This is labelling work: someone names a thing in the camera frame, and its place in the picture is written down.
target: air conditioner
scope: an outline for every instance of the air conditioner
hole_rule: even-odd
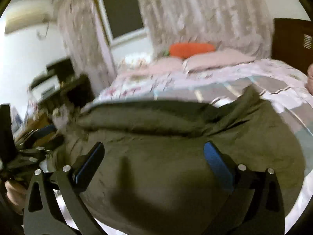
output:
[[[52,16],[44,7],[31,6],[6,13],[5,34],[12,33],[29,26],[52,21]]]

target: dark wooden headboard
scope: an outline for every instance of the dark wooden headboard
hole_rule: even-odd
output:
[[[313,23],[300,19],[275,18],[272,58],[307,74],[313,63]]]

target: pink pillow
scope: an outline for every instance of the pink pillow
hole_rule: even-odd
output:
[[[248,63],[254,60],[255,57],[247,56],[235,49],[226,49],[192,56],[184,61],[183,68],[185,73],[190,73]]]
[[[164,57],[153,62],[148,68],[132,70],[118,75],[118,78],[131,76],[148,76],[153,74],[164,74],[174,71],[182,71],[183,61],[177,57]]]
[[[313,94],[313,63],[308,68],[308,84],[306,85],[309,92]]]

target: window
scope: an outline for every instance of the window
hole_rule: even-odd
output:
[[[110,46],[146,35],[138,0],[98,0]]]

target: orange pillow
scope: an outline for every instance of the orange pillow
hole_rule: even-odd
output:
[[[193,55],[214,52],[215,46],[208,43],[175,43],[170,46],[170,55],[186,59]]]

